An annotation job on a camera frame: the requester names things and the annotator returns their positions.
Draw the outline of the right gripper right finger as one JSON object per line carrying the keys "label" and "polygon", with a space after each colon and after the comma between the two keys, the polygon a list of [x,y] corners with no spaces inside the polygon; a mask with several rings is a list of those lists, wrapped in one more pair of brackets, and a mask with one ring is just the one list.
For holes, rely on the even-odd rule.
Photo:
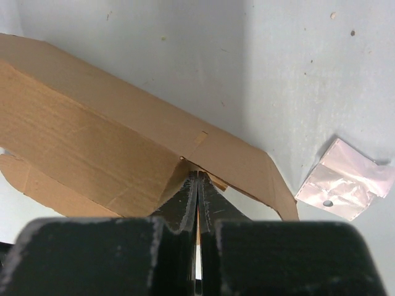
{"label": "right gripper right finger", "polygon": [[203,295],[385,295],[347,223],[254,221],[198,174]]}

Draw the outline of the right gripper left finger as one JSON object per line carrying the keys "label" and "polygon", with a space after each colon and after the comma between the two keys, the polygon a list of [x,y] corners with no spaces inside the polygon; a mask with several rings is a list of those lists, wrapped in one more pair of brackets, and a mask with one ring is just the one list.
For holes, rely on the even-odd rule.
{"label": "right gripper left finger", "polygon": [[2,295],[193,295],[198,174],[145,218],[40,218],[1,269]]}

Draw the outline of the brown cardboard box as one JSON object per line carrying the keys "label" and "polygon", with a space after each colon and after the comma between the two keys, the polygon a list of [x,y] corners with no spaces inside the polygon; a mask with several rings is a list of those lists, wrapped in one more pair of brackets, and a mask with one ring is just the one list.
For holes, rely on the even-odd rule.
{"label": "brown cardboard box", "polygon": [[1,172],[64,216],[147,216],[193,168],[298,220],[269,155],[44,41],[1,35]]}

